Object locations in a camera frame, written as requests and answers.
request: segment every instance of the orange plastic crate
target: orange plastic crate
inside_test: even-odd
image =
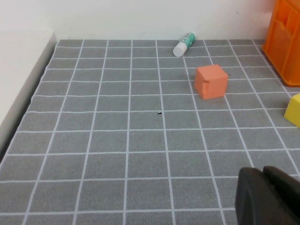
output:
[[[263,51],[287,86],[300,87],[300,0],[277,0]]]

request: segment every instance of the foam block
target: foam block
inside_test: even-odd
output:
[[[195,89],[202,99],[224,96],[228,74],[219,65],[198,67],[196,69]]]
[[[300,94],[291,98],[285,112],[285,118],[300,128]]]

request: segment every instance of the orange cube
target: orange cube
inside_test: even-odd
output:
[[[228,74],[219,65],[196,69],[195,89],[202,99],[224,96],[227,82]]]

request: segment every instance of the yellow block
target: yellow block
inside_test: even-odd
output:
[[[291,98],[285,112],[285,118],[300,128],[300,94]]]

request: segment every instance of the glue stick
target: glue stick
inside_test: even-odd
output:
[[[195,32],[190,32],[184,39],[182,39],[173,49],[173,54],[176,57],[181,57],[186,52],[186,50],[191,46],[195,41],[196,34]]]

